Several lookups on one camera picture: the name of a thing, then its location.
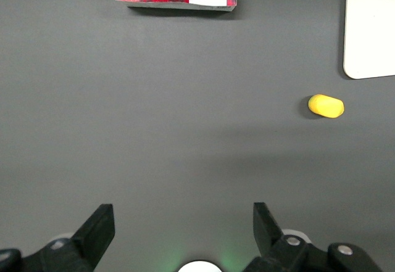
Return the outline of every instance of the yellow toy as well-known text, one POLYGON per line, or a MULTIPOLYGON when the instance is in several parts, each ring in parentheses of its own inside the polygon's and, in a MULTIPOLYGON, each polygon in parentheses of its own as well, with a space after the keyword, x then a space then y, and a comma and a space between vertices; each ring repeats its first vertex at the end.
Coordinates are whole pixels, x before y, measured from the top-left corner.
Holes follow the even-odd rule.
POLYGON ((309 109, 326 118, 337 118, 343 114, 344 104, 340 99, 317 94, 310 98, 309 109))

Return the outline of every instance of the white circular light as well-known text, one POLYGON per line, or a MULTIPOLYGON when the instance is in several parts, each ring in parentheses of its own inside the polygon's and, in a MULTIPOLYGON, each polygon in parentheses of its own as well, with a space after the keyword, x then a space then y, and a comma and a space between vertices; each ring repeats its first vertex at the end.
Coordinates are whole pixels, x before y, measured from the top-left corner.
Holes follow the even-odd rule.
POLYGON ((195 261, 184 265, 178 272, 222 272, 220 268, 205 261, 195 261))

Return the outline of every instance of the white tablet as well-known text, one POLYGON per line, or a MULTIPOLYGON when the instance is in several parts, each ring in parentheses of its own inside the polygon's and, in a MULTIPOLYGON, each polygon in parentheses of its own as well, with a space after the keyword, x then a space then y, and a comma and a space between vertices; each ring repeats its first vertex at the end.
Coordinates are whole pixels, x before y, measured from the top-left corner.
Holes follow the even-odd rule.
POLYGON ((344 71, 354 79, 395 75, 395 0, 347 0, 344 71))

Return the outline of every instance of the screw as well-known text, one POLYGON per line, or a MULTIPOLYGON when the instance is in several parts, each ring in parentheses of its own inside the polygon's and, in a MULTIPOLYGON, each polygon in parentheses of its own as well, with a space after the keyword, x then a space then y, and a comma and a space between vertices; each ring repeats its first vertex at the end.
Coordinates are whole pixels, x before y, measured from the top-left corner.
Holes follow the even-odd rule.
POLYGON ((56 241, 55 243, 53 243, 53 245, 51 246, 52 250, 57 250, 60 249, 61 247, 63 247, 64 243, 62 241, 56 241))
POLYGON ((338 251, 340 251, 343 255, 352 255, 353 251, 346 245, 339 245, 338 251))
POLYGON ((286 241, 292 246, 298 246, 301 243, 301 241, 296 237, 289 237, 286 241))
POLYGON ((6 253, 0 253, 0 262, 7 260, 10 257, 10 253, 6 252, 6 253))

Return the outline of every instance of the gray table surface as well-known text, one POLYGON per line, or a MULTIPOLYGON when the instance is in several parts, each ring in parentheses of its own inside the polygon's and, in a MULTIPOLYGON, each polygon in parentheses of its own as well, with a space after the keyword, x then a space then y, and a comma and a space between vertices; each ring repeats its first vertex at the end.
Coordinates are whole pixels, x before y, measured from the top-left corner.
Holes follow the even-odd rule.
POLYGON ((342 69, 345 0, 231 13, 0 1, 0 248, 25 255, 113 203, 97 271, 258 254, 252 204, 394 271, 395 77, 342 69), (344 101, 336 120, 307 97, 344 101))

